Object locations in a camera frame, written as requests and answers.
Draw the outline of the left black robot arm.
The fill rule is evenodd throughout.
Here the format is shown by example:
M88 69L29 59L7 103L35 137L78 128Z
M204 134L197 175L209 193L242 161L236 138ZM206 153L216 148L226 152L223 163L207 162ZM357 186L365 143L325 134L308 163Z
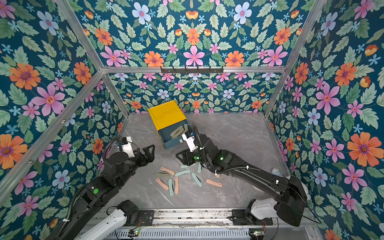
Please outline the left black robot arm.
M136 147L131 157L123 146L135 145L126 137L116 136L103 151L103 173L83 185L72 198L68 213L51 232L49 240L74 240L86 224L119 193L140 167L155 160L155 145Z

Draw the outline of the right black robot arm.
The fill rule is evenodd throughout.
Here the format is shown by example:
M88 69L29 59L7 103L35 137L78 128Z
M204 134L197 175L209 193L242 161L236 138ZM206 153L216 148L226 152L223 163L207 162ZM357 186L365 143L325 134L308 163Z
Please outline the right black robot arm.
M257 219L279 218L299 227L308 199L308 189L296 177L281 177L253 166L228 150L218 149L205 134L184 133L188 149L177 154L182 164L204 164L215 175L243 180L266 193L269 199L251 204L250 213Z

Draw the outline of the teal top drawer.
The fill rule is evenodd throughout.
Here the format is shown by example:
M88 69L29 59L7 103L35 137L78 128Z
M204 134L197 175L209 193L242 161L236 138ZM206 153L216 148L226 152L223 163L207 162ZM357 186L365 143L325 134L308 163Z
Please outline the teal top drawer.
M159 137L161 139L161 142L163 144L163 147L165 149L170 149L175 147L178 144L183 143L182 136L178 137L176 139L172 139L170 134L173 132L176 128L178 128L180 125L184 126L184 124L188 124L189 130L191 129L189 123L187 120L180 121L178 123L175 123L173 125L170 125L168 127L165 127L163 129L158 130Z

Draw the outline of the yellow drawer cabinet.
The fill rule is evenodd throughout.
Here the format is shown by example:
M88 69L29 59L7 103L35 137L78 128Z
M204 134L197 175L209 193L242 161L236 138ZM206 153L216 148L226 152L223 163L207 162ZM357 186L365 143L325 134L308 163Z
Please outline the yellow drawer cabinet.
M183 120L187 120L186 116L175 101L169 101L167 103L152 107L149 109L149 114L158 130L178 123Z

